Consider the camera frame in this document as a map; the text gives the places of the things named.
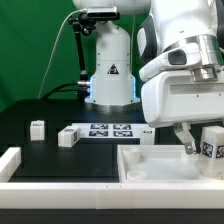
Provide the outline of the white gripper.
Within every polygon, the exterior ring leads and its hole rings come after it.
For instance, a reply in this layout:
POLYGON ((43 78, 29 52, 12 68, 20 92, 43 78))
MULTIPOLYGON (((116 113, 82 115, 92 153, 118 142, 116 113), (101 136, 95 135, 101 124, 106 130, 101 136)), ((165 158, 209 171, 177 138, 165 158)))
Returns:
POLYGON ((196 154, 188 123, 224 118, 224 72, 217 81, 193 82, 188 70, 162 72, 141 89, 144 118, 150 127, 174 125, 188 155, 196 154))

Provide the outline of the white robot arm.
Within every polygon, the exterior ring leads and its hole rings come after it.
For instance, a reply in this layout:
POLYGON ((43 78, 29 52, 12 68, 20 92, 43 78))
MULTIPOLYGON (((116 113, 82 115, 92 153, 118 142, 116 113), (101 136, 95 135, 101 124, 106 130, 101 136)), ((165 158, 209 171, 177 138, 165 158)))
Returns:
POLYGON ((130 38, 113 21, 146 12, 137 33, 145 120, 153 128, 172 126, 186 152, 198 153, 190 126, 224 118, 224 0, 72 1, 83 11, 82 31, 98 33, 86 101, 109 109, 134 99, 130 38))

